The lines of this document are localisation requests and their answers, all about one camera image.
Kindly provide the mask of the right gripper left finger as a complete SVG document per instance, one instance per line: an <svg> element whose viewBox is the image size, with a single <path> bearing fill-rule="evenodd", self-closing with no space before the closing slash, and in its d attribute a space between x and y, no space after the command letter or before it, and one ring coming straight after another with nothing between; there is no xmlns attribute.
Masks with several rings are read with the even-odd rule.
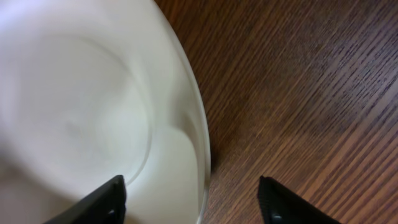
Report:
<svg viewBox="0 0 398 224"><path fill-rule="evenodd" d="M124 177L116 175L45 224L123 224L126 214Z"/></svg>

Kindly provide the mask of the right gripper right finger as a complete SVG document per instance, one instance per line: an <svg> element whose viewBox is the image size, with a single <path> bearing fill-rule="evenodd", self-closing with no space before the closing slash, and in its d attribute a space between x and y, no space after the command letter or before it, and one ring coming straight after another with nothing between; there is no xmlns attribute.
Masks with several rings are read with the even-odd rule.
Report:
<svg viewBox="0 0 398 224"><path fill-rule="evenodd" d="M257 199L264 223L340 224L272 177L260 177Z"/></svg>

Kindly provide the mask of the cream plastic plate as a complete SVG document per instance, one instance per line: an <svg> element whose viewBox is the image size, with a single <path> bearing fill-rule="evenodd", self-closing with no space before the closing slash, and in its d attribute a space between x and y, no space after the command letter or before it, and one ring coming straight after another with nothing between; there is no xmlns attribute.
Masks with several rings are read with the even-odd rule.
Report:
<svg viewBox="0 0 398 224"><path fill-rule="evenodd" d="M200 223L210 140L154 1L1 2L1 222L43 223L115 175L126 223Z"/></svg>

